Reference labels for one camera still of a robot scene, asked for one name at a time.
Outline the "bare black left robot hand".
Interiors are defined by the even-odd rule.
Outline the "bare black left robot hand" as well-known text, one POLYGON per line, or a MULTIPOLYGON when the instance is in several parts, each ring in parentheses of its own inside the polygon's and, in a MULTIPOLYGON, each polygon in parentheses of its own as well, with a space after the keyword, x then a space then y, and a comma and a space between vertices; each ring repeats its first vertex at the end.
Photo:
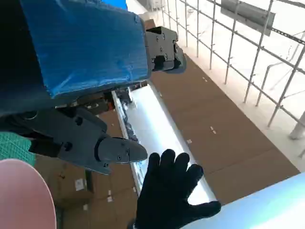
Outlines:
POLYGON ((95 0, 0 3, 0 129, 29 138, 30 151, 109 174, 139 162, 137 142, 107 134, 85 104, 94 96, 183 73, 177 33, 146 29, 135 13, 95 0))

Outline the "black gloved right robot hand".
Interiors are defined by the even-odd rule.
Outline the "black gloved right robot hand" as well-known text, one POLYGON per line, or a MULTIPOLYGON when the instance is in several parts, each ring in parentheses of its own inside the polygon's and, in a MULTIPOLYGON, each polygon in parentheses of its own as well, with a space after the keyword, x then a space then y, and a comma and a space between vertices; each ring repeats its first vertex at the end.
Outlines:
POLYGON ((203 177, 198 164, 188 166, 187 153, 178 156, 171 149, 149 156, 137 210, 131 229, 181 229, 194 221, 221 211, 219 201, 191 205, 189 196, 203 177))

